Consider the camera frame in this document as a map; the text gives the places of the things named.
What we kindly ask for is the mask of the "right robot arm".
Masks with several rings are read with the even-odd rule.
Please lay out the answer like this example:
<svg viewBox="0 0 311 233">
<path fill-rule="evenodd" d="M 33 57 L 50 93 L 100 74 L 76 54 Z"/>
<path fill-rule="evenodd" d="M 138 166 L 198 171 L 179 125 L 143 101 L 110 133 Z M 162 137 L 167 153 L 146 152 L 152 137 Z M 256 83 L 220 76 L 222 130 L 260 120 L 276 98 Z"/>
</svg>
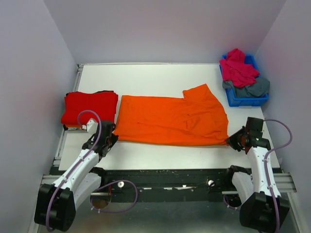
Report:
<svg viewBox="0 0 311 233">
<path fill-rule="evenodd" d="M 224 186 L 237 190 L 241 205 L 227 208 L 239 211 L 240 224 L 260 233 L 277 233 L 283 224 L 290 204 L 277 188 L 270 154 L 275 151 L 270 141 L 263 138 L 264 120 L 248 117 L 246 125 L 226 139 L 236 151 L 244 151 L 251 165 L 251 173 L 243 167 L 231 166 L 224 177 Z"/>
</svg>

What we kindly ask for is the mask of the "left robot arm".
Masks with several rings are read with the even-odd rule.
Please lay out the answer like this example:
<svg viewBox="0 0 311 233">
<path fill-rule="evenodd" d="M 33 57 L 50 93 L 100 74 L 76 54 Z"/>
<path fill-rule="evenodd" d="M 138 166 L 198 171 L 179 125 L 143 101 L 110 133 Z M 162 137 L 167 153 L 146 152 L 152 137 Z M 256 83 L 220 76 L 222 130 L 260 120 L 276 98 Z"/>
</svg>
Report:
<svg viewBox="0 0 311 233">
<path fill-rule="evenodd" d="M 92 191 L 102 192 L 108 180 L 102 176 L 103 169 L 96 165 L 104 158 L 118 140 L 113 134 L 115 123 L 103 120 L 97 123 L 90 119 L 86 131 L 91 137 L 73 164 L 51 184 L 39 188 L 34 222 L 51 232 L 67 231 L 76 216 L 78 207 Z"/>
</svg>

